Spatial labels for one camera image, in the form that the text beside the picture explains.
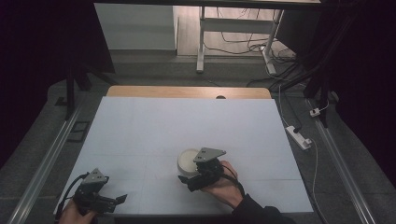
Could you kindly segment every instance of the dark wall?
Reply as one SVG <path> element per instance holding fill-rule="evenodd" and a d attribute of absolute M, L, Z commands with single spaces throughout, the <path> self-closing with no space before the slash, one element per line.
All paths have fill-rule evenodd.
<path fill-rule="evenodd" d="M 332 62 L 337 111 L 396 186 L 396 4 L 367 1 Z"/>
<path fill-rule="evenodd" d="M 71 60 L 114 72 L 91 1 L 0 2 L 0 166 L 15 150 Z"/>

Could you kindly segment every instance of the white power strip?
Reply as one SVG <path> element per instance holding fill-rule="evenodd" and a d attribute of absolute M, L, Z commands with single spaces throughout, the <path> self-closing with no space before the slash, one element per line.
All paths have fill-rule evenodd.
<path fill-rule="evenodd" d="M 293 126 L 289 126 L 286 128 L 286 131 L 288 131 L 288 134 L 294 139 L 294 141 L 299 145 L 302 150 L 310 148 L 312 143 L 311 139 L 303 138 L 300 133 L 295 133 L 294 129 L 295 128 Z"/>

